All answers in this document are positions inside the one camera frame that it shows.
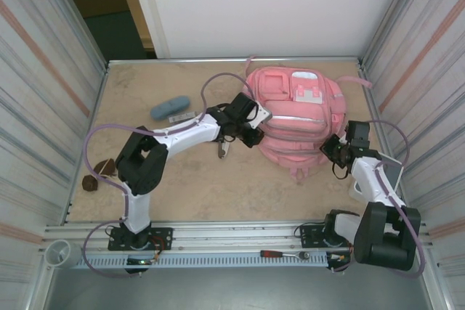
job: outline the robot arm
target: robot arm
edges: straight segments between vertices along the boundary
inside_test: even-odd
[[[415,208],[405,206],[389,183],[380,154],[369,149],[369,130],[368,123],[349,121],[347,142],[333,135],[321,147],[333,165],[346,168],[355,178],[368,202],[362,218],[337,214],[334,232],[354,245],[357,262],[409,270],[415,258],[416,244],[389,197],[401,207],[417,236],[421,217]]]
[[[238,138],[247,147],[253,147],[264,136],[258,125],[271,117],[258,102],[240,93],[230,104],[207,109],[202,118],[153,131],[163,136],[133,133],[116,158],[118,177],[129,199],[124,222],[129,232],[137,235],[150,226],[150,193],[160,183],[169,158],[200,143],[224,142],[225,137]]]

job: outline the metal wall panel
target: metal wall panel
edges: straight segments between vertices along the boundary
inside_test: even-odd
[[[0,308],[60,223],[105,63],[68,0],[0,0]]]
[[[457,307],[465,304],[465,0],[404,0],[365,57],[381,117],[408,136],[404,195],[423,216]],[[387,134],[396,158],[406,148]]]

